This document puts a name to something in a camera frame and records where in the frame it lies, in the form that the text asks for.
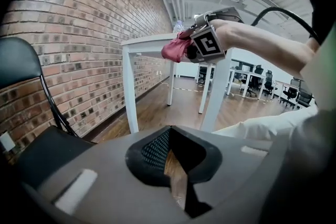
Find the brick wall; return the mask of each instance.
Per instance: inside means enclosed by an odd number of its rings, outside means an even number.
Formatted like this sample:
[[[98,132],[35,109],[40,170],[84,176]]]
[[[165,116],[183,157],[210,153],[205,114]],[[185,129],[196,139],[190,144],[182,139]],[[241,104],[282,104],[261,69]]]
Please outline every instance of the brick wall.
[[[56,104],[83,136],[124,106],[120,42],[171,31],[162,0],[13,0],[1,36],[33,45]],[[137,57],[134,69],[136,95],[168,75],[162,59]],[[17,144],[8,159],[53,123],[37,80],[2,90],[0,106],[0,132]]]

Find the human arm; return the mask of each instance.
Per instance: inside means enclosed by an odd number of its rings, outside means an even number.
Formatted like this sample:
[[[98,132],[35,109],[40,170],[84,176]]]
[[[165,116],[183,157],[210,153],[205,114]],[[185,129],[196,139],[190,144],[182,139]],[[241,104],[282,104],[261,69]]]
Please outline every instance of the human arm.
[[[319,48],[313,38],[300,43],[237,22],[216,19],[210,24],[215,27],[224,50],[235,47],[251,51],[297,78]]]

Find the red cloth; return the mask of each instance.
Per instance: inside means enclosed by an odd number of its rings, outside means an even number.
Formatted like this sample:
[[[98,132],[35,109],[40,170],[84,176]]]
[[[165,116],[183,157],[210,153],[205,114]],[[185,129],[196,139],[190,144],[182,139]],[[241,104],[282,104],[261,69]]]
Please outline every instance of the red cloth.
[[[179,39],[182,33],[184,32],[179,32],[176,38],[162,48],[161,55],[164,59],[181,62],[187,47],[193,43],[190,37],[188,39]]]

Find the floor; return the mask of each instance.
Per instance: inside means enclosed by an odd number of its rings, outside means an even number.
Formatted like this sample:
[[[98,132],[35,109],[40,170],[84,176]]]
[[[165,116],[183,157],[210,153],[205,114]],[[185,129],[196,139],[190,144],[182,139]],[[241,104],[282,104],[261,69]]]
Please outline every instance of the floor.
[[[205,114],[198,113],[203,93],[202,85],[197,85],[193,79],[176,78],[174,87],[179,89],[173,90],[171,106],[166,104],[168,92],[166,83],[159,85],[136,104],[139,130],[164,125],[184,125],[195,129],[200,128]],[[279,104],[277,98],[271,102],[269,95],[266,97],[263,94],[261,99],[257,100],[242,98],[239,96],[240,94],[242,93],[239,90],[239,85],[236,84],[232,86],[231,94],[224,96],[222,107],[216,120],[215,130],[234,125],[246,119],[279,115],[290,111],[289,106],[286,108],[283,104]],[[100,143],[129,133],[127,115],[123,114],[93,141]],[[172,152],[168,155],[165,173],[171,177],[172,195],[183,209],[187,175]]]

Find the wall socket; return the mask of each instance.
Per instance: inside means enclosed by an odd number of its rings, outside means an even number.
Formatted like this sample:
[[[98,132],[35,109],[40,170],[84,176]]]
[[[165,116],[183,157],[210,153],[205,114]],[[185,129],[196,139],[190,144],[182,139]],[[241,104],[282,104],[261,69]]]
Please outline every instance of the wall socket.
[[[15,143],[13,142],[8,132],[5,132],[0,136],[0,142],[2,143],[6,151],[10,151],[12,148],[15,147]]]

